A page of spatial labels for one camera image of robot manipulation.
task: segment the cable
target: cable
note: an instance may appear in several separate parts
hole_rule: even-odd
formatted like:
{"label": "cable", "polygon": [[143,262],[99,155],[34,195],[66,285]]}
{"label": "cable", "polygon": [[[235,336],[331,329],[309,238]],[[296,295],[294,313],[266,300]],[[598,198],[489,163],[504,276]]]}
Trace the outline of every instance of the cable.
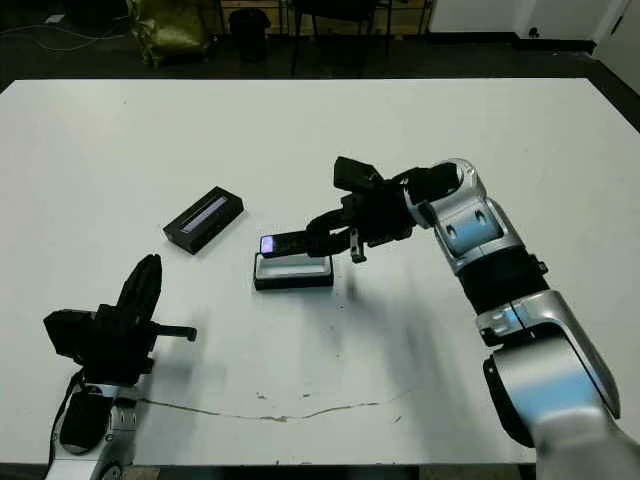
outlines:
{"label": "cable", "polygon": [[40,48],[43,48],[44,50],[49,50],[51,52],[73,52],[74,50],[80,50],[81,48],[87,47],[93,43],[96,43],[99,40],[111,40],[114,38],[122,38],[122,37],[126,37],[126,35],[117,35],[117,36],[113,36],[113,37],[109,37],[108,39],[95,39],[95,40],[89,40],[86,43],[83,43],[81,45],[76,45],[75,47],[70,47],[70,48],[56,48],[56,47],[50,47],[48,45],[45,45],[44,43],[42,43],[40,40],[38,40],[36,37],[34,37],[33,35],[22,35],[19,33],[5,33],[0,35],[0,37],[14,37],[14,38],[25,38],[27,40],[31,40],[33,43],[35,43],[36,45],[38,45]]}
{"label": "cable", "polygon": [[[117,18],[115,20],[124,20],[124,18],[126,18],[126,17],[120,17],[120,18]],[[67,30],[66,28],[58,27],[58,26],[55,26],[55,25],[25,25],[23,27],[8,28],[7,30],[0,31],[0,36],[8,34],[8,33],[13,33],[13,32],[21,32],[22,30],[30,30],[32,28],[51,28],[51,29],[57,30],[59,32],[63,32],[63,33],[69,34],[69,35],[74,35],[76,37],[84,38],[85,40],[110,40],[112,38],[120,38],[121,37],[121,35],[106,36],[107,34],[109,34],[113,30],[113,28],[109,29],[102,36],[92,36],[92,35],[84,35],[82,33],[74,32],[73,30]]]}
{"label": "cable", "polygon": [[58,420],[60,420],[60,417],[64,413],[64,409],[67,406],[67,401],[69,400],[69,397],[73,393],[73,389],[75,388],[76,385],[82,382],[83,373],[84,373],[84,370],[81,368],[71,376],[71,379],[69,380],[69,385],[67,386],[67,391],[64,393],[64,399],[62,400],[62,403],[58,407],[56,416],[53,419],[53,425],[51,425],[51,433],[49,434],[49,462],[47,463],[47,469],[45,470],[44,475],[42,476],[43,480],[47,478],[47,475],[49,474],[49,470],[51,469],[51,465],[53,464],[53,458],[55,456],[55,442],[53,441],[53,432],[56,429],[56,423],[58,423]]}
{"label": "cable", "polygon": [[[107,32],[105,32],[104,36],[100,36],[100,37],[92,37],[89,35],[83,35],[81,33],[78,32],[74,32],[72,30],[67,30],[65,28],[61,28],[61,27],[56,27],[54,25],[27,25],[24,27],[15,27],[15,28],[9,28],[7,30],[3,30],[0,31],[0,38],[2,37],[14,37],[14,38],[24,38],[27,40],[31,40],[33,43],[35,43],[36,45],[38,45],[40,48],[44,49],[44,50],[48,50],[50,52],[58,52],[58,53],[64,53],[64,52],[73,52],[75,50],[80,50],[81,48],[84,47],[88,47],[89,45],[94,44],[95,42],[101,41],[101,40],[114,40],[116,38],[123,38],[126,37],[126,34],[120,34],[120,35],[109,35],[113,30],[115,30],[118,26],[115,25],[112,28],[110,28],[109,30],[107,30]],[[35,35],[25,35],[25,34],[20,34],[20,33],[13,33],[13,32],[20,32],[20,31],[24,31],[24,30],[29,30],[32,28],[52,28],[54,30],[63,32],[63,33],[67,33],[70,35],[75,35],[77,37],[80,38],[85,38],[88,39],[88,42],[82,43],[80,45],[76,45],[75,47],[69,47],[69,48],[58,48],[58,47],[51,47],[45,43],[42,43],[40,41],[40,39],[38,39]]]}

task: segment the wall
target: wall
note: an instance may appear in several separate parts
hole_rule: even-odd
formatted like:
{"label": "wall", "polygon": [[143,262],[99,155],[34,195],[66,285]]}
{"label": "wall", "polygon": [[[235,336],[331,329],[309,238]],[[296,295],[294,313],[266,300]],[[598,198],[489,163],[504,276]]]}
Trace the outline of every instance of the wall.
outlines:
{"label": "wall", "polygon": [[517,15],[514,30],[521,38],[527,38],[529,29],[536,27],[543,39],[592,40],[610,3],[611,0],[527,0]]}
{"label": "wall", "polygon": [[512,32],[520,0],[436,0],[432,32]]}
{"label": "wall", "polygon": [[631,0],[619,27],[603,39],[595,57],[640,95],[640,0]]}
{"label": "wall", "polygon": [[598,41],[627,0],[436,0],[432,32],[515,32],[528,38]]}

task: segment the white table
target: white table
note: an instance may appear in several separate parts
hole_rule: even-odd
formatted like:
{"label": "white table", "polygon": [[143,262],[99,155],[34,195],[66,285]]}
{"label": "white table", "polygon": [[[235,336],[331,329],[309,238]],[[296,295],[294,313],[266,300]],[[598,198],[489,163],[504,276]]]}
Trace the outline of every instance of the white table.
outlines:
{"label": "white table", "polygon": [[[385,176],[474,162],[640,439],[640,135],[586,80],[22,81],[0,96],[0,145],[0,462],[46,461],[76,370],[42,319],[114,302],[149,252],[155,319],[199,337],[157,342],[145,395],[221,415],[150,406],[136,463],[531,461],[500,427],[432,232],[337,257],[332,290],[254,291],[258,237],[339,206],[337,155]],[[190,256],[161,227],[214,185],[246,212]]]}

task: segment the phone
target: phone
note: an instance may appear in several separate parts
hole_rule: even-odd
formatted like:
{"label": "phone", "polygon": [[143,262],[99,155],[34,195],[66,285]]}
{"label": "phone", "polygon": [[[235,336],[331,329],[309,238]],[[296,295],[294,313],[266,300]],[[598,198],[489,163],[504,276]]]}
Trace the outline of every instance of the phone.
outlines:
{"label": "phone", "polygon": [[265,258],[307,253],[309,245],[308,238],[309,236],[304,230],[265,235],[260,238],[260,253]]}

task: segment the blue light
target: blue light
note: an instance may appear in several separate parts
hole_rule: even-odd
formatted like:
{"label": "blue light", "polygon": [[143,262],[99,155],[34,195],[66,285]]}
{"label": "blue light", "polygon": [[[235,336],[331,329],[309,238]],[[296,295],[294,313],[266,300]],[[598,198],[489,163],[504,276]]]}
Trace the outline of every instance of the blue light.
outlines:
{"label": "blue light", "polygon": [[260,253],[273,253],[273,237],[271,235],[260,239]]}

